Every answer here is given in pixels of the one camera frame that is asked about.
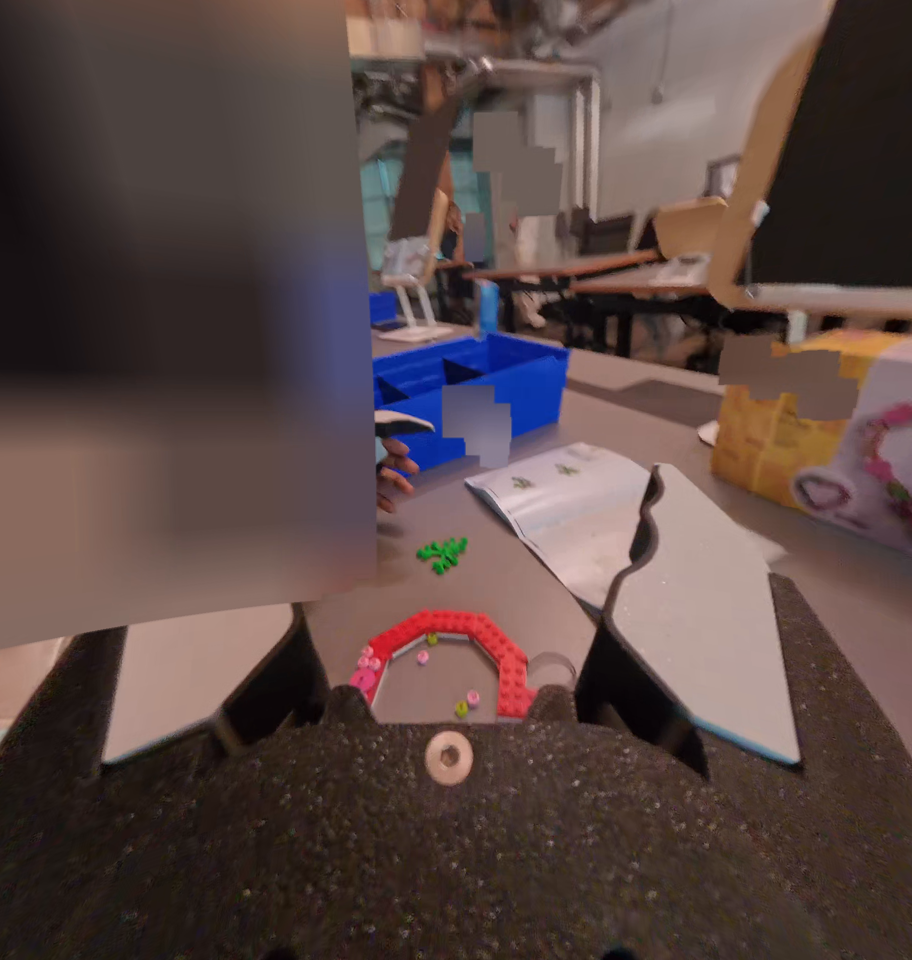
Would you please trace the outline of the red brick heart frame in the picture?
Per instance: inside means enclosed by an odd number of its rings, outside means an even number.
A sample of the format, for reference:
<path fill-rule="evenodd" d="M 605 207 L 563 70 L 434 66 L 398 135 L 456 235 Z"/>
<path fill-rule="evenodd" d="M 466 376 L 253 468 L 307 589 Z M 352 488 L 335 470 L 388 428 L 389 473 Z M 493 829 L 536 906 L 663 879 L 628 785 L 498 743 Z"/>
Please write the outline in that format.
<path fill-rule="evenodd" d="M 438 643 L 470 642 L 479 647 L 497 674 L 496 718 L 521 721 L 527 717 L 536 696 L 528 684 L 527 655 L 486 614 L 451 609 L 424 609 L 367 642 L 382 662 L 375 690 L 368 697 L 362 693 L 370 706 L 375 704 L 390 664 L 403 654 L 428 648 L 429 632 L 438 634 Z"/>

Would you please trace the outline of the blue divided plastic bin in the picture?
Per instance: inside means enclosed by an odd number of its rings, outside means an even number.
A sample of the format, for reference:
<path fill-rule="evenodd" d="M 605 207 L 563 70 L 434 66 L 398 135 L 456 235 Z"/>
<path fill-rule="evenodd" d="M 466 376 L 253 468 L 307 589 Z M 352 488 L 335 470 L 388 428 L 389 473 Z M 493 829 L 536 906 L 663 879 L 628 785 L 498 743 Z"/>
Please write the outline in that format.
<path fill-rule="evenodd" d="M 428 471 L 466 455 L 462 435 L 445 435 L 444 391 L 486 388 L 473 400 L 474 412 L 498 414 L 516 438 L 558 421 L 566 385 L 569 351 L 552 342 L 504 333 L 418 346 L 373 360 L 376 409 L 429 422 L 433 431 L 403 438 L 411 456 Z"/>

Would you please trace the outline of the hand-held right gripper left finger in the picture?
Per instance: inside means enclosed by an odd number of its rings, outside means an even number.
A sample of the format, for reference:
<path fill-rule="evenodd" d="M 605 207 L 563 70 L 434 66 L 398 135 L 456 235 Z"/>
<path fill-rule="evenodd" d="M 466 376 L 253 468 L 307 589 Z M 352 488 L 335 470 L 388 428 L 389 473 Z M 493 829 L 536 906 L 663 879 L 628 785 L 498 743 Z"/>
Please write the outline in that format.
<path fill-rule="evenodd" d="M 330 686 L 298 606 L 252 606 L 128 629 L 103 759 L 202 726 L 248 745 L 318 719 Z"/>

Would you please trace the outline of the metal ventilation duct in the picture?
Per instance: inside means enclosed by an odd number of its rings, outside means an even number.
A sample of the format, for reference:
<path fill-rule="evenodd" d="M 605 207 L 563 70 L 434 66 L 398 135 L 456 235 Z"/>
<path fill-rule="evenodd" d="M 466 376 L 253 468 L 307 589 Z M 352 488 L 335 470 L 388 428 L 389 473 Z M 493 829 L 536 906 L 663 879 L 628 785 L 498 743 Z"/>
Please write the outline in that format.
<path fill-rule="evenodd" d="M 563 60 L 540 61 L 476 54 L 464 60 L 457 88 L 462 96 L 480 90 L 562 90 L 571 94 L 572 197 L 590 219 L 598 215 L 601 162 L 602 83 L 597 67 Z"/>

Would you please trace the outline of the grey desk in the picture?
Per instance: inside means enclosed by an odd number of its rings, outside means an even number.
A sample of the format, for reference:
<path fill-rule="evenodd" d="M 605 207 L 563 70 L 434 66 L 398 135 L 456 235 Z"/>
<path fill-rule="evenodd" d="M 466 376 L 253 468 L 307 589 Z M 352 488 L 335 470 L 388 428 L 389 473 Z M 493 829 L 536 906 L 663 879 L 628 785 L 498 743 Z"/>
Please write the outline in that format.
<path fill-rule="evenodd" d="M 784 547 L 774 570 L 792 579 L 834 637 L 912 758 L 912 558 L 727 485 L 711 475 L 708 447 L 695 426 L 613 400 L 643 381 L 720 395 L 716 378 L 612 355 L 574 350 L 557 425 L 512 443 L 520 459 L 583 441 L 643 467 L 667 463 L 685 474 L 733 520 Z M 348 681 L 372 637 L 422 609 L 488 615 L 527 654 L 564 654 L 576 667 L 594 635 L 590 618 L 510 528 L 468 491 L 465 458 L 418 475 L 415 494 L 377 526 L 373 581 L 307 605 L 327 678 Z M 457 567 L 437 576 L 416 551 L 432 541 L 468 538 Z"/>
<path fill-rule="evenodd" d="M 419 321 L 410 325 L 400 318 L 392 322 L 373 325 L 370 332 L 371 354 L 374 360 L 425 348 L 448 346 L 458 341 L 474 341 L 477 339 L 477 331 L 472 326 L 438 321 L 430 324 Z"/>

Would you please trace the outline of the person's beige clothing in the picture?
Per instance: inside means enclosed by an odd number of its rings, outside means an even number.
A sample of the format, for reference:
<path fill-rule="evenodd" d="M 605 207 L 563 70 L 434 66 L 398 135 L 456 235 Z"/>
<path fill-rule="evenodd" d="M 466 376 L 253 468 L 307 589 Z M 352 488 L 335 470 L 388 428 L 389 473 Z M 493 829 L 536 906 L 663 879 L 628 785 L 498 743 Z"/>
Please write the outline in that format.
<path fill-rule="evenodd" d="M 71 640 L 59 637 L 0 649 L 0 743 Z"/>

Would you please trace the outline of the yellow and lilac product box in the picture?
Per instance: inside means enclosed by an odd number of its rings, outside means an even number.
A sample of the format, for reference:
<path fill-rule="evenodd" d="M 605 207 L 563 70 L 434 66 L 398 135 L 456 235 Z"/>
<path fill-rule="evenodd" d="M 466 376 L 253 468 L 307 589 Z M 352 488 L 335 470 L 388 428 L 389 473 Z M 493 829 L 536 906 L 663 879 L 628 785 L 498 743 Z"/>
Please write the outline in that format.
<path fill-rule="evenodd" d="M 711 470 L 912 556 L 912 335 L 840 328 L 724 348 Z"/>

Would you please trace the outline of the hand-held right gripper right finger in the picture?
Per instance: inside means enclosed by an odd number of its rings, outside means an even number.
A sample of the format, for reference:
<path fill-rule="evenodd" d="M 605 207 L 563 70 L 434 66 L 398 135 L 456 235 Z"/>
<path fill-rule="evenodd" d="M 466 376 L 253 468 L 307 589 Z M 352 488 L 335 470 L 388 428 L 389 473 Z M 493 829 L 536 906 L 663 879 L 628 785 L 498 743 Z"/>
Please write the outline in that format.
<path fill-rule="evenodd" d="M 629 560 L 608 589 L 576 682 L 579 721 L 621 721 L 702 774 L 700 734 L 798 768 L 771 569 L 750 532 L 659 463 Z"/>

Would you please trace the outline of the white instruction booklet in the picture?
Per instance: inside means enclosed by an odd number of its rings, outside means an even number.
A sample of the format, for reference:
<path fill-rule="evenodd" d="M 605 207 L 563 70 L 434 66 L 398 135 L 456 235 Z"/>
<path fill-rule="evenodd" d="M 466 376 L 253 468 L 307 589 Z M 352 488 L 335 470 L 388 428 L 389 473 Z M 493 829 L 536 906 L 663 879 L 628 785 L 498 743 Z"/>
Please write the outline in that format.
<path fill-rule="evenodd" d="M 651 472 L 574 442 L 464 480 L 566 589 L 598 613 L 631 564 Z"/>

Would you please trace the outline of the person's left hand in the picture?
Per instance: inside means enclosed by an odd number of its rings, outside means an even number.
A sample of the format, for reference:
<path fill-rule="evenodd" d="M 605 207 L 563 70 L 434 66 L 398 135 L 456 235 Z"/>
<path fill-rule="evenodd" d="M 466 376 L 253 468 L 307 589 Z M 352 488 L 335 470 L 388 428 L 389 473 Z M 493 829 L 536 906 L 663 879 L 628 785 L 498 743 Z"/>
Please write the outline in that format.
<path fill-rule="evenodd" d="M 410 456 L 409 447 L 399 438 L 381 438 L 384 450 L 376 468 L 376 505 L 379 512 L 395 513 L 397 500 L 414 493 L 412 476 L 419 466 Z"/>

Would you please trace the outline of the plywood panel on white stand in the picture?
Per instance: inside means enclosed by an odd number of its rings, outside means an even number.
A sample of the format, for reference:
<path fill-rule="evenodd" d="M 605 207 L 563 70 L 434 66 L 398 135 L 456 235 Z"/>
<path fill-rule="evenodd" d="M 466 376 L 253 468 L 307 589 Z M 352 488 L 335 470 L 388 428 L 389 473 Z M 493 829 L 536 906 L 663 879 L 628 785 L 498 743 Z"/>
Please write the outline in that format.
<path fill-rule="evenodd" d="M 439 187 L 450 134 L 462 107 L 448 97 L 412 127 L 384 247 L 381 281 L 397 295 L 403 325 L 380 338 L 405 345 L 437 341 L 450 328 L 437 322 L 428 285 L 446 232 L 450 199 Z"/>
<path fill-rule="evenodd" d="M 776 69 L 706 284 L 741 313 L 912 320 L 912 1 L 833 2 Z"/>
<path fill-rule="evenodd" d="M 657 211 L 654 232 L 663 258 L 663 265 L 652 279 L 657 291 L 704 287 L 726 210 L 726 199 L 707 197 Z"/>

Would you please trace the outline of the wooden table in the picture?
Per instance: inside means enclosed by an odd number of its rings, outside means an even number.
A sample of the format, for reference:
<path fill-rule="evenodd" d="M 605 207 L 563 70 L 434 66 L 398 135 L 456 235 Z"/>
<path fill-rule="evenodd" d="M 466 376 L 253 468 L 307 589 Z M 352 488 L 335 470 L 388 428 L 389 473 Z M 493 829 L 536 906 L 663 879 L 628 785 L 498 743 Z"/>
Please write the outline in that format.
<path fill-rule="evenodd" d="M 575 281 L 570 292 L 587 297 L 630 296 L 663 300 L 708 296 L 707 270 L 706 259 L 677 258 Z"/>
<path fill-rule="evenodd" d="M 624 253 L 610 253 L 594 257 L 578 258 L 558 265 L 524 266 L 512 269 L 465 270 L 463 276 L 470 281 L 495 283 L 523 283 L 564 285 L 580 280 L 602 277 L 607 274 L 635 269 L 659 260 L 657 248 L 644 248 Z"/>

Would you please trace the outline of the green leaf piece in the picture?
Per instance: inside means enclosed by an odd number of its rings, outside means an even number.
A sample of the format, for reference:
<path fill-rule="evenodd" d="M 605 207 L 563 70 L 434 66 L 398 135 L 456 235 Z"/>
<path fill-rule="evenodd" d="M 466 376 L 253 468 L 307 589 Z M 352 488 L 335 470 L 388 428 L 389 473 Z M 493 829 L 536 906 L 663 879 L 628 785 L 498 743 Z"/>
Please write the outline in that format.
<path fill-rule="evenodd" d="M 465 536 L 451 536 L 441 541 L 433 540 L 416 551 L 416 558 L 428 565 L 437 576 L 456 568 L 468 546 Z"/>

